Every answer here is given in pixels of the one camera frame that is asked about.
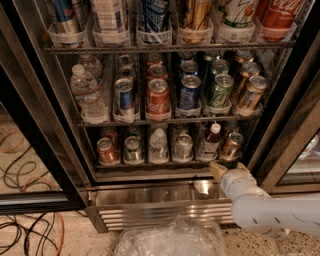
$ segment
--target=coca-cola can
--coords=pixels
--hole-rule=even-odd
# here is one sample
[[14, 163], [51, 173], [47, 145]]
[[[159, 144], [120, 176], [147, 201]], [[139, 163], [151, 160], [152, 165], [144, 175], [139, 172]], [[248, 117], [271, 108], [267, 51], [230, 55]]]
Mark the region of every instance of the coca-cola can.
[[258, 0], [232, 0], [223, 7], [222, 22], [233, 28], [246, 28], [251, 24]]
[[268, 87], [268, 81], [262, 76], [250, 77], [237, 97], [237, 105], [241, 109], [254, 110], [261, 102]]
[[113, 163], [119, 160], [119, 154], [109, 138], [102, 138], [97, 142], [97, 152], [99, 153], [99, 161], [102, 163]]
[[[270, 0], [268, 8], [261, 20], [263, 27], [271, 29], [289, 29], [298, 14], [303, 0]], [[288, 34], [288, 30], [283, 30], [283, 34], [274, 36], [263, 36], [267, 41], [281, 41]]]
[[153, 79], [163, 79], [167, 81], [168, 79], [168, 70], [163, 65], [151, 65], [148, 68], [147, 80], [151, 81]]
[[191, 157], [193, 141], [188, 134], [179, 134], [174, 142], [174, 157], [188, 159]]
[[153, 115], [162, 115], [170, 111], [168, 83], [163, 79], [154, 79], [148, 83], [147, 112]]

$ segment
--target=bottle cap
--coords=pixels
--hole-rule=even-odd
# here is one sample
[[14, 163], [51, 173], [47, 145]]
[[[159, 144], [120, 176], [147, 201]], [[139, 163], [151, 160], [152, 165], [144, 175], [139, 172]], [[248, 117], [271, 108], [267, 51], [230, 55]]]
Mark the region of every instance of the bottle cap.
[[217, 133], [220, 132], [220, 129], [221, 129], [220, 124], [212, 124], [212, 125], [211, 125], [211, 128], [210, 128], [210, 131], [211, 131], [212, 133], [217, 134]]
[[77, 64], [72, 67], [72, 73], [76, 76], [81, 76], [84, 71], [85, 69], [81, 64]]
[[89, 59], [91, 57], [91, 54], [90, 53], [82, 53], [82, 54], [80, 54], [80, 57], [83, 59]]

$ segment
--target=terrazzo floor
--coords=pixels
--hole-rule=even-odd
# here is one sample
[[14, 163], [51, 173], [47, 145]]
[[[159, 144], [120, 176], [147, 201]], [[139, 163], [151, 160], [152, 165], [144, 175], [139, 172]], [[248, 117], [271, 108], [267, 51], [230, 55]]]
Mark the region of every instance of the terrazzo floor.
[[[120, 233], [97, 233], [88, 218], [80, 215], [79, 212], [63, 212], [63, 222], [65, 226], [63, 246], [60, 256], [111, 256], [114, 255], [114, 250], [119, 242]], [[45, 216], [50, 223], [53, 219], [53, 214]], [[7, 222], [9, 219], [6, 216], [0, 216], [0, 225]], [[18, 222], [30, 227], [34, 222], [33, 219], [25, 216], [17, 216]], [[55, 218], [55, 223], [49, 238], [55, 244], [59, 243], [61, 237], [61, 220]], [[39, 222], [35, 226], [35, 230], [43, 233], [46, 228], [45, 223]], [[274, 241], [265, 238], [262, 235], [254, 234], [236, 225], [221, 226], [225, 251], [228, 256], [318, 256], [320, 255], [320, 238], [291, 232], [289, 236], [281, 241]], [[15, 227], [7, 227], [0, 229], [1, 246], [12, 243], [16, 236]], [[9, 251], [3, 255], [20, 256], [24, 253], [24, 238], [21, 239]], [[40, 237], [36, 234], [30, 236], [29, 255], [55, 255], [56, 249], [48, 241], [44, 244], [43, 250], [40, 247], [36, 254]]]

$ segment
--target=can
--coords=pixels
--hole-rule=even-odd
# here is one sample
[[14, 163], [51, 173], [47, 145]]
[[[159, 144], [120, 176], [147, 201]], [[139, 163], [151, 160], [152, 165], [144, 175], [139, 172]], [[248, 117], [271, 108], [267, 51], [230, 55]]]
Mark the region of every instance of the can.
[[130, 137], [130, 136], [135, 136], [139, 140], [142, 140], [141, 126], [138, 126], [138, 125], [127, 126], [127, 137]]
[[145, 58], [145, 65], [147, 70], [152, 65], [163, 65], [162, 53], [157, 53], [157, 52], [148, 53]]
[[246, 61], [254, 61], [254, 52], [244, 49], [237, 50], [231, 60], [229, 75], [232, 77], [238, 75], [241, 64]]
[[180, 64], [179, 76], [182, 79], [186, 75], [198, 75], [198, 64], [193, 60], [186, 60]]
[[147, 72], [147, 80], [148, 81], [151, 81], [154, 79], [163, 79], [163, 80], [167, 81], [168, 76], [169, 76], [168, 70], [163, 65], [156, 64], [156, 65], [151, 65], [148, 68], [148, 72]]
[[223, 8], [223, 24], [232, 28], [249, 27], [258, 2], [259, 0], [228, 1]]
[[237, 105], [241, 109], [254, 110], [268, 87], [268, 81], [262, 76], [252, 76], [241, 90]]
[[238, 132], [228, 134], [220, 149], [220, 158], [226, 161], [234, 161], [240, 157], [240, 151], [244, 142], [243, 136]]
[[154, 79], [148, 83], [147, 112], [153, 115], [162, 115], [170, 111], [168, 83], [163, 79]]
[[198, 107], [200, 98], [201, 80], [195, 75], [186, 75], [181, 79], [178, 94], [178, 108], [183, 110], [195, 109]]
[[243, 62], [239, 69], [239, 76], [234, 77], [235, 98], [241, 92], [244, 84], [251, 76], [257, 76], [260, 73], [260, 66], [255, 62]]
[[118, 132], [115, 126], [102, 127], [100, 130], [100, 135], [102, 138], [109, 138], [115, 145], [117, 145]]
[[132, 80], [129, 78], [116, 80], [114, 93], [120, 114], [122, 116], [133, 116], [135, 113], [135, 95]]
[[160, 33], [168, 28], [169, 0], [139, 0], [138, 30], [147, 33]]
[[173, 154], [175, 158], [188, 159], [192, 156], [193, 141], [188, 134], [179, 134], [174, 142]]
[[97, 152], [99, 153], [99, 161], [102, 163], [113, 163], [119, 160], [119, 154], [109, 138], [102, 138], [97, 142]]
[[[268, 8], [261, 20], [263, 27], [271, 29], [289, 29], [294, 19], [296, 18], [303, 0], [295, 1], [279, 1], [279, 0], [270, 0]], [[288, 34], [287, 31], [283, 31], [283, 35], [272, 37], [272, 36], [263, 36], [264, 39], [275, 42], [281, 41]]]
[[132, 56], [130, 55], [120, 55], [117, 58], [117, 64], [118, 64], [118, 69], [122, 68], [122, 67], [133, 67], [134, 66], [134, 59]]
[[132, 80], [133, 83], [136, 82], [137, 71], [133, 66], [123, 66], [118, 69], [117, 79], [128, 78]]
[[124, 157], [127, 161], [142, 160], [142, 146], [141, 141], [135, 137], [130, 136], [124, 141]]
[[210, 87], [207, 105], [213, 108], [224, 107], [233, 88], [233, 78], [228, 74], [219, 74], [215, 77], [214, 85]]

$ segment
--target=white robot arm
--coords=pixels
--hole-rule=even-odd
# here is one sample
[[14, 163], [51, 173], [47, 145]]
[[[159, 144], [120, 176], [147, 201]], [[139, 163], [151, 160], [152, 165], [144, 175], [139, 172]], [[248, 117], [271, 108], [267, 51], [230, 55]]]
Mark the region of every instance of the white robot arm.
[[246, 168], [226, 171], [220, 185], [241, 228], [274, 239], [286, 237], [290, 230], [320, 237], [320, 193], [272, 198]]

